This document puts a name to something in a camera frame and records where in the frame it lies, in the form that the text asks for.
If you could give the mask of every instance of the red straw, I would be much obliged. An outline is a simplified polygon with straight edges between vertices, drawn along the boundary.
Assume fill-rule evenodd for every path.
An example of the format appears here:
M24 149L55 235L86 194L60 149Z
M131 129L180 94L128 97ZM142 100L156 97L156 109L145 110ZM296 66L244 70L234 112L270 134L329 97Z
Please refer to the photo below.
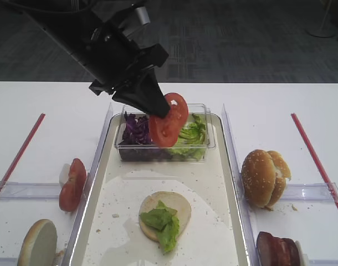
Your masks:
M316 152L315 152L315 150L314 150L311 142L309 141L306 132L303 129L300 120L298 120L297 115L295 113L291 114L291 116L292 116L293 121L296 124L296 127L297 127L298 131L300 131L301 137L303 138L304 143L306 143L306 146L307 146L307 148L309 150L309 153L311 154L311 156L312 156L312 158L314 160L315 165L317 166L320 174L322 175L322 178L323 178L324 182L327 183L327 185L328 185L328 187L330 189L330 192L331 192L331 194L333 195L333 197L335 199L337 194L335 193L334 188L331 185L331 181L330 181L330 179L329 179L326 171L324 170L323 165L320 162L320 160L319 160L319 158L318 158L318 156L317 156L317 154L316 154ZM335 205L336 205L336 207L338 209L338 202L335 201Z
M44 119L45 114L40 114L39 118L37 119L35 125L32 127L29 135L27 136L27 138L25 139L23 145L21 146L20 150L18 151L18 153L16 154L12 164L9 166L7 172L5 173L3 179L0 182L0 191L3 189L3 187L5 186L6 182L8 181L8 179L10 178L10 175L12 174L12 172L14 171L16 165L18 164L21 156L23 155L26 147L29 145L31 139L33 138L33 136L35 135L38 127L40 126L42 120Z

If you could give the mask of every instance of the bottom bun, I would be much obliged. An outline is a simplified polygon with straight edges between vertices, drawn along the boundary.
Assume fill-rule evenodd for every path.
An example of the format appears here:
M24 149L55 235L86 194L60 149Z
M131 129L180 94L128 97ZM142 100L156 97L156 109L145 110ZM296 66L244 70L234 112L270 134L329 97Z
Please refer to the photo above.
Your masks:
M176 216L179 219L180 225L178 236L180 236L191 218L190 203L179 193L160 191L145 198L145 200L142 202L139 214L141 214L142 212L149 212L152 209L155 209L159 200L162 201L167 207L177 210ZM153 241L158 241L155 229L145 225L141 218L139 218L139 220L140 227L144 234Z
M57 231L53 222L35 222L24 238L18 266L52 266L57 246Z

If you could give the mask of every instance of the white tray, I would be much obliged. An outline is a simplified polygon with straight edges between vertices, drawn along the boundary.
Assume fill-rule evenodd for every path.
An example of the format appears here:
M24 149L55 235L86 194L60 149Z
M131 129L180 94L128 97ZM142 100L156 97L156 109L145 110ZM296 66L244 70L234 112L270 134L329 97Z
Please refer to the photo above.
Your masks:
M236 247L245 258L244 243L220 118L212 115L216 147L204 161L157 163L120 161L114 148L119 119L110 123L72 265L237 265ZM156 191L178 192L192 206L177 248L165 255L138 223L141 202Z

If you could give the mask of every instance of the gray carpet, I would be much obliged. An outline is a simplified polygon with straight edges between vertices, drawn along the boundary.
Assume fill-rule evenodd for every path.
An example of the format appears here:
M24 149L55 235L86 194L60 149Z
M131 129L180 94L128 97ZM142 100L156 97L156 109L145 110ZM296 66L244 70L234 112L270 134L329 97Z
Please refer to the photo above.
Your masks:
M160 82L338 83L336 38L305 33L322 20L319 0L150 0L147 9L152 23L136 40L168 51ZM28 18L0 8L0 80L93 79Z

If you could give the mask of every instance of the red tomato slice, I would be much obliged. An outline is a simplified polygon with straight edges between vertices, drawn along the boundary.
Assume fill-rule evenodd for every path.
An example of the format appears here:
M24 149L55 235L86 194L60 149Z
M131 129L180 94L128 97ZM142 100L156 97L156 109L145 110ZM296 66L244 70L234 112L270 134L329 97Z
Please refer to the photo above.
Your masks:
M172 147L178 140L180 129L185 125L189 110L184 98L177 93L168 93L165 98L170 105L170 111L162 119L151 115L149 132L153 142L158 147Z
M75 211L79 205L83 187L86 180L86 170L83 163L74 159L71 163L68 181L62 187L59 194L59 207L62 211Z

